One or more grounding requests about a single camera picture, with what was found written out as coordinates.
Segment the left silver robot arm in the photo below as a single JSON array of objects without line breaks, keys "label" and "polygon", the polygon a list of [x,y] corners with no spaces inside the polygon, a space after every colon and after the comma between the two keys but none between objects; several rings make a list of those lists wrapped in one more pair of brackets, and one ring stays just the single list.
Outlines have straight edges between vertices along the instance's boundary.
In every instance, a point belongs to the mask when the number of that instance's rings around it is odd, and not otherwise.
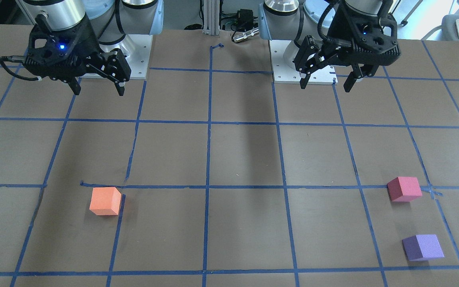
[{"label": "left silver robot arm", "polygon": [[290,63],[302,89],[328,66],[352,67],[343,87],[373,77],[401,56],[391,0],[264,0],[259,28],[265,40],[290,40]]}]

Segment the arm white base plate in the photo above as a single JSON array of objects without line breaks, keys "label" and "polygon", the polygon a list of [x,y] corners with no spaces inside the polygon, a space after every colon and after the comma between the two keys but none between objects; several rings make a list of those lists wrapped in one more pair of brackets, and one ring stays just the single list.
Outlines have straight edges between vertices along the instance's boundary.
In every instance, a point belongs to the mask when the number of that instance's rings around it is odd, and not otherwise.
[{"label": "arm white base plate", "polygon": [[[300,72],[295,70],[293,63],[298,47],[289,40],[270,40],[269,48],[274,82],[299,84]],[[312,85],[333,85],[337,82],[335,69],[331,66],[315,71],[308,80]]]},{"label": "arm white base plate", "polygon": [[102,42],[100,48],[105,52],[121,49],[131,68],[130,79],[146,79],[153,35],[126,34],[120,39],[120,42]]}]

